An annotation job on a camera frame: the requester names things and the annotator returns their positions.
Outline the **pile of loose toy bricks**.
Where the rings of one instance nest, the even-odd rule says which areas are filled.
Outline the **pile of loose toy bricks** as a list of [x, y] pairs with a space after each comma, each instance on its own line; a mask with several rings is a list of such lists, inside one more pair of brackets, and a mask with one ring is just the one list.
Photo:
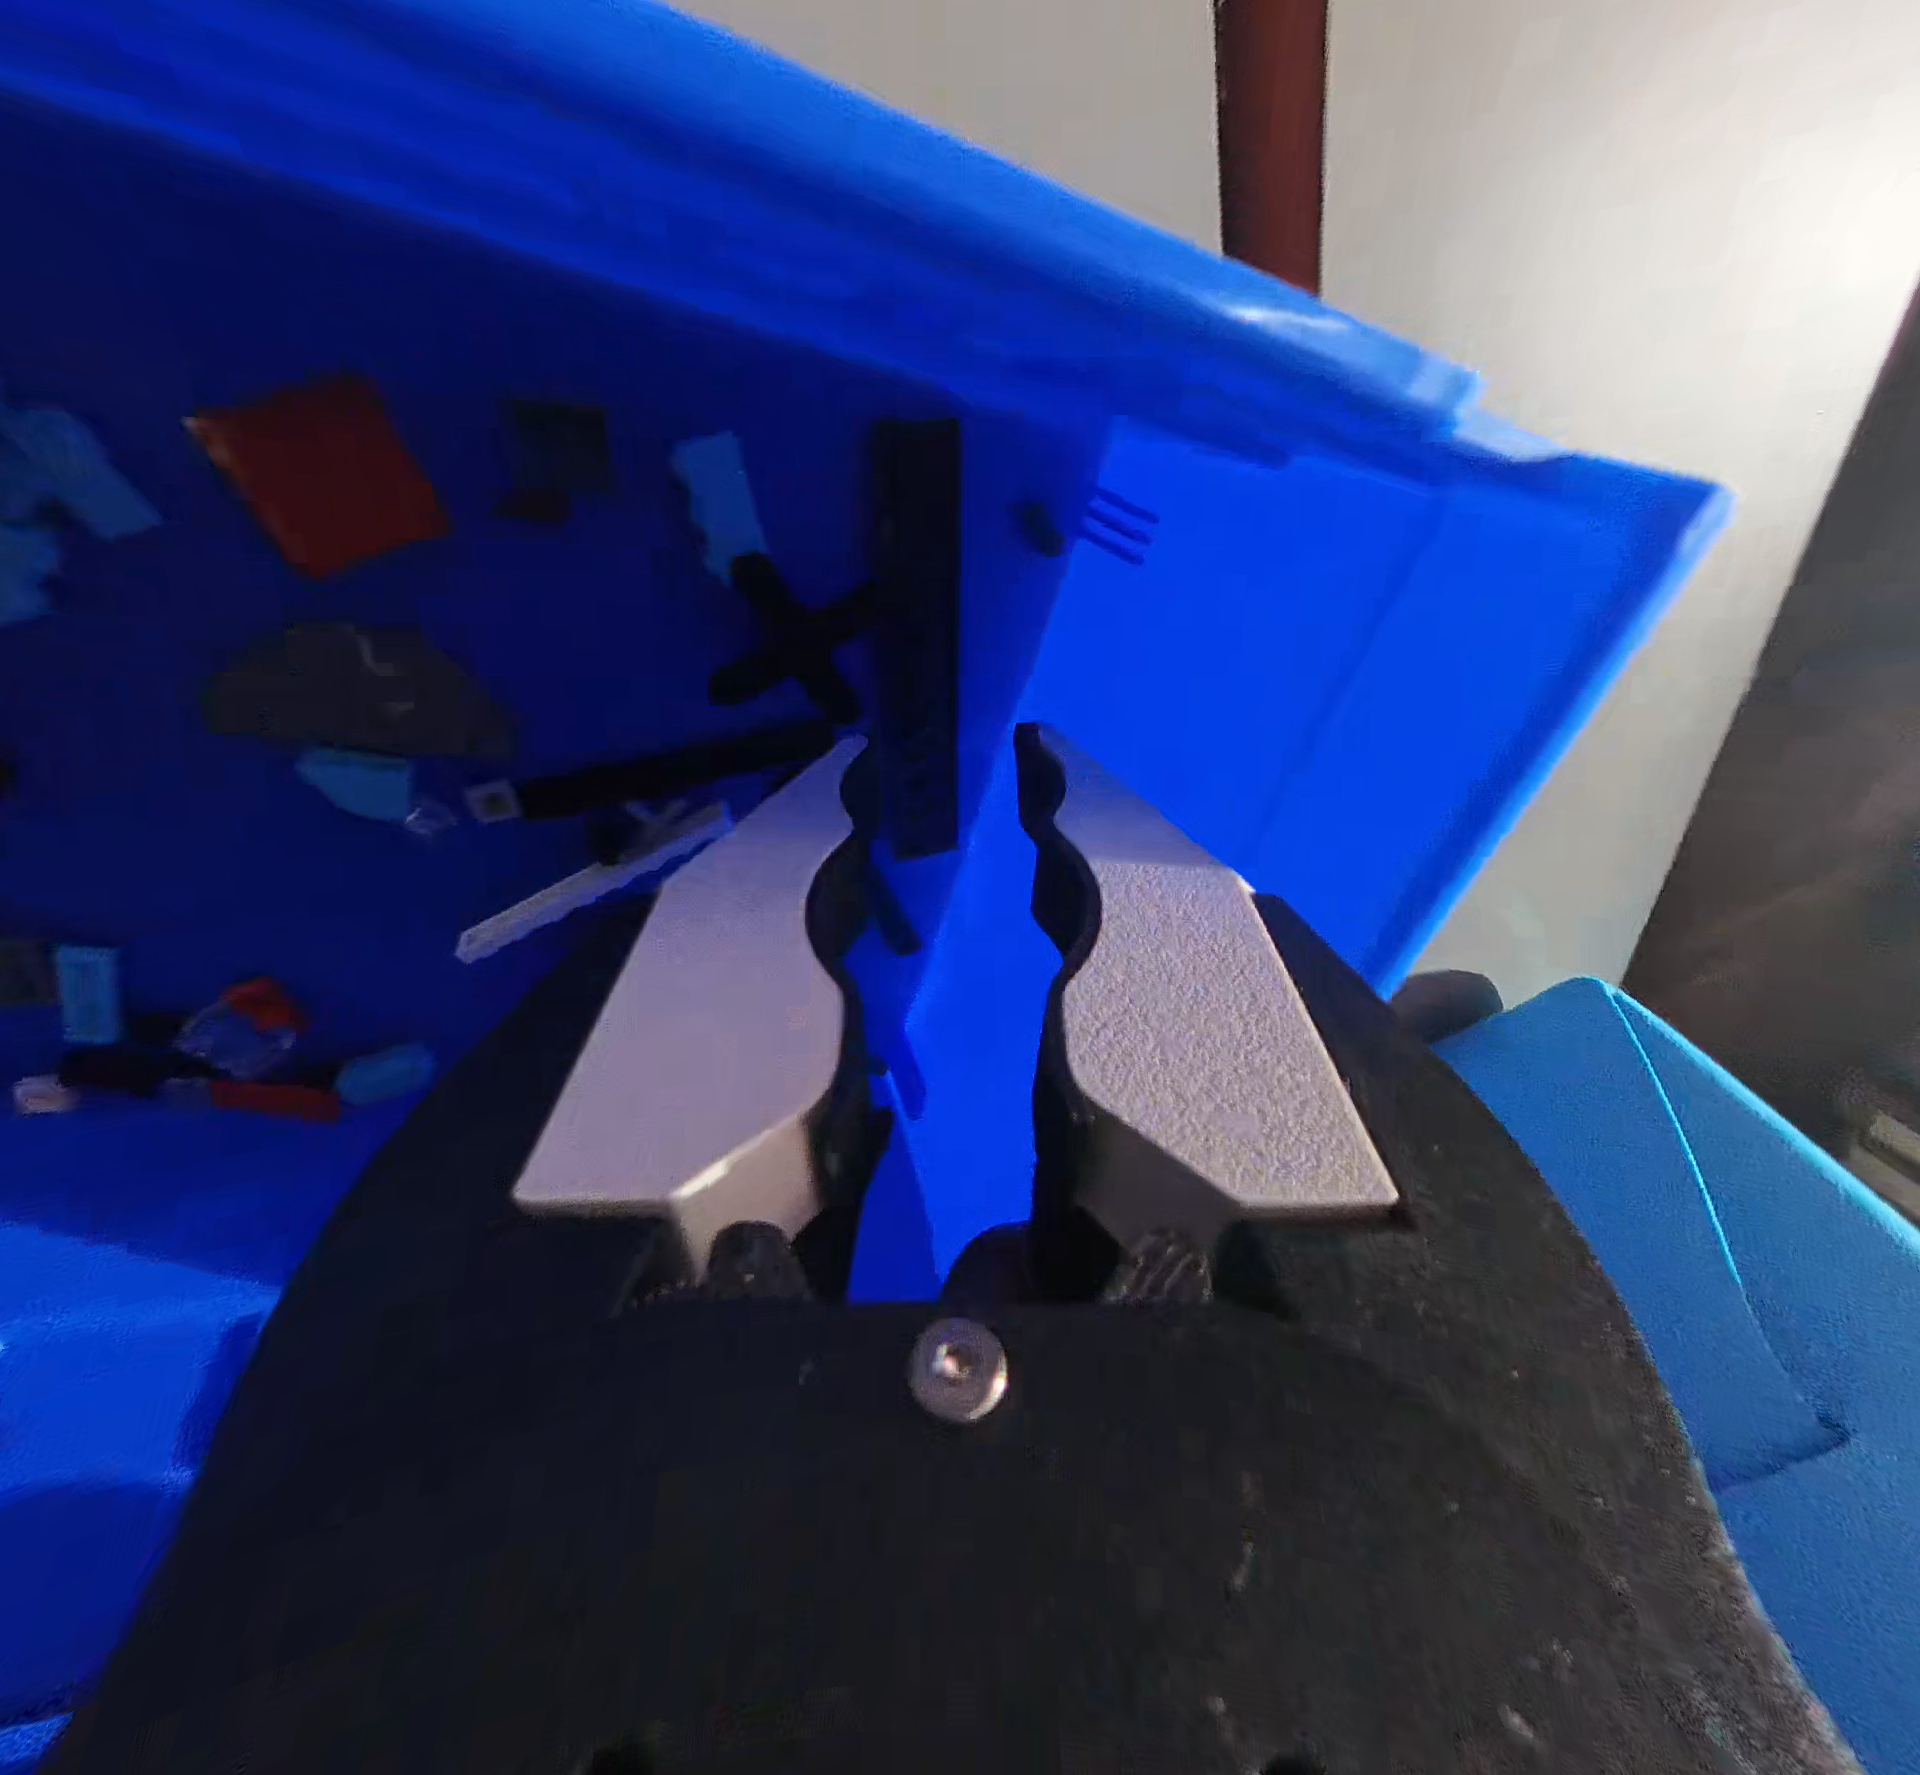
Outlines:
[[383, 394], [181, 418], [234, 518], [3, 407], [3, 1099], [336, 1117], [421, 1088], [461, 969], [648, 884], [861, 726], [729, 434], [643, 570], [595, 404], [505, 399], [485, 533]]

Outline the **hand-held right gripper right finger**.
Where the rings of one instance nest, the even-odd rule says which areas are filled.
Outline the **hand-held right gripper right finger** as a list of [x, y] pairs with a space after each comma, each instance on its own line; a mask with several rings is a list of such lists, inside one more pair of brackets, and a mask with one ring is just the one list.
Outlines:
[[1400, 1188], [1243, 875], [1046, 721], [1012, 734], [1055, 953], [1027, 1254], [1051, 1300], [1195, 1288], [1243, 1238], [1400, 1221]]

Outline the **blue plastic bin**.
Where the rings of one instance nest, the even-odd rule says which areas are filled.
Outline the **blue plastic bin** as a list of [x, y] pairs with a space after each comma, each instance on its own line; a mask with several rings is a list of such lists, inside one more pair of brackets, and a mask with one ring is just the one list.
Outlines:
[[[607, 414], [643, 570], [729, 434], [824, 605], [960, 428], [959, 847], [849, 953], [845, 1300], [512, 1185], [660, 884], [461, 969], [336, 1117], [3, 1101], [7, 1772], [1722, 1772], [1718, 1531], [1589, 1249], [1370, 995], [1710, 514], [647, 0], [3, 0], [3, 404], [234, 518], [181, 418], [330, 375], [485, 533]], [[1055, 970], [1012, 734], [1243, 875], [1400, 1188], [1031, 1287]]]

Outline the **long black brick plate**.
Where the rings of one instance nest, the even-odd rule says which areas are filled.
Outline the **long black brick plate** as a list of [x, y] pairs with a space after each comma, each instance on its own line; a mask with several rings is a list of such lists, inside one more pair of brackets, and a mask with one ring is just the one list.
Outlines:
[[876, 589], [879, 831], [900, 859], [959, 847], [960, 423], [868, 430], [868, 574]]

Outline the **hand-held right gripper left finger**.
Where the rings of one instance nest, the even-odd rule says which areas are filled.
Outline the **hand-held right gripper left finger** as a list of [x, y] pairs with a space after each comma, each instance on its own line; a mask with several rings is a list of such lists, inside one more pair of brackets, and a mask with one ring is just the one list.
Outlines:
[[849, 953], [876, 923], [868, 744], [846, 734], [660, 884], [512, 1185], [706, 1266], [758, 1224], [845, 1300], [890, 1137]]

